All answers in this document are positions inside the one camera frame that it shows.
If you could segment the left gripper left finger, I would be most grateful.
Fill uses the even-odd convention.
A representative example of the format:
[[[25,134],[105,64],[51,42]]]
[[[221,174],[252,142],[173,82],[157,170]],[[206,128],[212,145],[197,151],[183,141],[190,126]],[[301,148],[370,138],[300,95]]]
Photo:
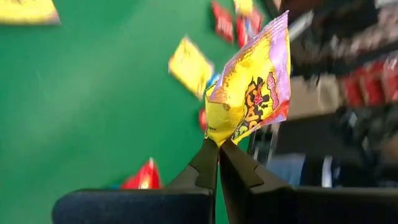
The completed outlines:
[[[56,224],[214,223],[218,146],[205,139],[181,173],[163,189],[82,189],[52,209]]]

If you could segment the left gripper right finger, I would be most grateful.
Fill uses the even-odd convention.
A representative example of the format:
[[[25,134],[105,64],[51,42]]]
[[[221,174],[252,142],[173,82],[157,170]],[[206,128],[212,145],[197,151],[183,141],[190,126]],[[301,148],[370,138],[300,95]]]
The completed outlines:
[[[220,169],[230,223],[397,224],[396,189],[295,189],[230,140]]]

